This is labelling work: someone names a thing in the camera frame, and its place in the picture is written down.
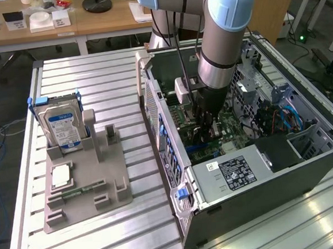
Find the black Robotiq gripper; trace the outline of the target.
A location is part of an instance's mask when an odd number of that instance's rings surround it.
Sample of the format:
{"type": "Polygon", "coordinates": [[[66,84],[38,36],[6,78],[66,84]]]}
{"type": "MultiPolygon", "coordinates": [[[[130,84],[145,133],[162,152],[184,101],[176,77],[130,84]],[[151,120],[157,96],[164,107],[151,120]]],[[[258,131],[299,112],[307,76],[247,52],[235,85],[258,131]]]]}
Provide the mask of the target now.
{"type": "Polygon", "coordinates": [[[196,124],[200,127],[211,127],[218,118],[219,111],[225,103],[227,86],[222,89],[201,88],[196,95],[196,124]]]}

